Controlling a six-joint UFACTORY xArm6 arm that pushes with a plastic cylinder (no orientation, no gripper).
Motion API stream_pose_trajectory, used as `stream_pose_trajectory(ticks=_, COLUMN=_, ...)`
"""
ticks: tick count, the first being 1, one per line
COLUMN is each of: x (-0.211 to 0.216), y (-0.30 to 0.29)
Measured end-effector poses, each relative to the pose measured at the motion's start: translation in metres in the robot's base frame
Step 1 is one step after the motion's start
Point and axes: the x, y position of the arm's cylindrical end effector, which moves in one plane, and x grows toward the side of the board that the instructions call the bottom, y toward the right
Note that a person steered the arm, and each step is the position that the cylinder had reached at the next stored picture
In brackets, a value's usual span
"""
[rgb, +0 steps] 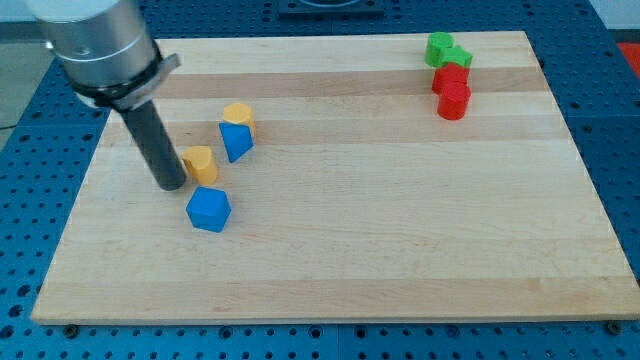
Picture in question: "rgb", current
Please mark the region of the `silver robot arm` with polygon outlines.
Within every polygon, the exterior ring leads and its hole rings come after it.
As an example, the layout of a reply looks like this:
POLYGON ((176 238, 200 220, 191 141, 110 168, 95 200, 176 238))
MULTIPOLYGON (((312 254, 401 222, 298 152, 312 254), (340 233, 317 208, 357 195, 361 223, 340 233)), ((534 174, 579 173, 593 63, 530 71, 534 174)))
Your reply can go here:
POLYGON ((87 104, 135 110, 181 65, 163 56, 136 0, 28 0, 69 82, 87 104))

